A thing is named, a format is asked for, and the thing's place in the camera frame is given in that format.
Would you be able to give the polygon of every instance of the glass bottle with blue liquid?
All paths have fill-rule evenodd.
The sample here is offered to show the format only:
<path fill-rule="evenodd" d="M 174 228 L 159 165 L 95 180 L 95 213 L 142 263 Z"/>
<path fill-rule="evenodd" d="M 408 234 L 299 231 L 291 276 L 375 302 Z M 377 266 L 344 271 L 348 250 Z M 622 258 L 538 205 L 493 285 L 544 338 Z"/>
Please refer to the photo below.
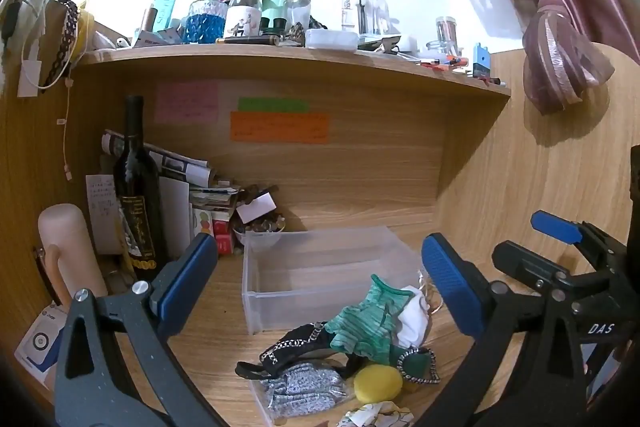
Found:
<path fill-rule="evenodd" d="M 182 42 L 215 44 L 223 35 L 228 6 L 220 0 L 197 0 L 189 6 Z"/>
<path fill-rule="evenodd" d="M 158 10 L 158 15 L 156 15 L 153 31 L 159 32 L 169 27 L 174 4 L 175 0 L 154 0 L 154 8 Z"/>

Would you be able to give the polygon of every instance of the shelf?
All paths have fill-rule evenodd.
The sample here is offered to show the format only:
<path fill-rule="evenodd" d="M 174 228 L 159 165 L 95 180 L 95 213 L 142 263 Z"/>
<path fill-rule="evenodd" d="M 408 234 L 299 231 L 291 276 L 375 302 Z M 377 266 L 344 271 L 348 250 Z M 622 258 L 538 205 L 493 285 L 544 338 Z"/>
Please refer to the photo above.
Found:
<path fill-rule="evenodd" d="M 183 44 L 86 54 L 78 73 L 156 78 L 230 78 L 325 82 L 418 91 L 435 96 L 509 98 L 511 89 L 486 86 L 461 73 L 433 71 L 395 57 L 253 44 Z"/>

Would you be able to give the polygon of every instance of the green sticky note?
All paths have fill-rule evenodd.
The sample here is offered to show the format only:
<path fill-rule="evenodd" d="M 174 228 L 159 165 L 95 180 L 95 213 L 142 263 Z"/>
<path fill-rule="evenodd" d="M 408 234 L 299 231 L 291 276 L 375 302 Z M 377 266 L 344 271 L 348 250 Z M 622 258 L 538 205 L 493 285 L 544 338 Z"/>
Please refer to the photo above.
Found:
<path fill-rule="evenodd" d="M 238 111 L 309 112 L 309 105 L 304 100 L 295 98 L 241 96 L 238 100 Z"/>

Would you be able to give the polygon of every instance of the clear storage box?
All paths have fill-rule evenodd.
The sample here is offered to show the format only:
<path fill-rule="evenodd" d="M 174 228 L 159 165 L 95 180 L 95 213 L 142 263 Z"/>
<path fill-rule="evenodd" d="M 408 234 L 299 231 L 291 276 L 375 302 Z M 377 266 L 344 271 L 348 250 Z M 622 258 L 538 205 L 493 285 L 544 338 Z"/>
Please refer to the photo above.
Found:
<path fill-rule="evenodd" d="M 387 227 L 247 233 L 242 305 L 249 334 L 327 321 L 362 301 L 371 274 L 417 285 L 420 257 Z"/>

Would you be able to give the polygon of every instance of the red box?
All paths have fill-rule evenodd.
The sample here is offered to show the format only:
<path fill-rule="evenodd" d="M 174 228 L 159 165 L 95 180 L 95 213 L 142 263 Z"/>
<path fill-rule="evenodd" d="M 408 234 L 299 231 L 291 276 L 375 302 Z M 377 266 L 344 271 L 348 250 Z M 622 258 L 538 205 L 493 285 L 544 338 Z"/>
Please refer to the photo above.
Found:
<path fill-rule="evenodd" d="M 218 255 L 229 255 L 234 251 L 234 237 L 229 233 L 216 234 Z"/>
<path fill-rule="evenodd" d="M 213 235 L 230 233 L 228 221 L 214 221 L 213 222 Z"/>

